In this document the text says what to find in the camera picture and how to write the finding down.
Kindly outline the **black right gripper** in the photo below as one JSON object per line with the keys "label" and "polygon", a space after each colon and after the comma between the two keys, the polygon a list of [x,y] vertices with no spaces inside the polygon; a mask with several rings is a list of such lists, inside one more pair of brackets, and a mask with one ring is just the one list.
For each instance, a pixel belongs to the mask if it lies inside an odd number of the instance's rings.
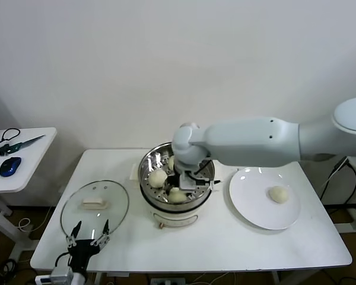
{"label": "black right gripper", "polygon": [[[180,188],[180,175],[177,173],[167,177],[163,191],[166,195],[169,195],[172,188]],[[189,200],[195,199],[195,195],[192,192],[187,192],[185,195]]]}

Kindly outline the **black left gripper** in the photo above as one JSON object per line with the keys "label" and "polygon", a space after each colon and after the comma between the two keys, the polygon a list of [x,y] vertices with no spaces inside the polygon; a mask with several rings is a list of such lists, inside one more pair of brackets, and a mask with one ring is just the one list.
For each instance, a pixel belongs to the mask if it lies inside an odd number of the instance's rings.
{"label": "black left gripper", "polygon": [[90,258],[100,252],[100,247],[104,247],[110,239],[109,220],[106,220],[101,235],[95,239],[77,240],[76,237],[81,228],[82,221],[72,229],[69,236],[66,237],[68,252],[71,256],[69,266],[72,270],[86,270]]}

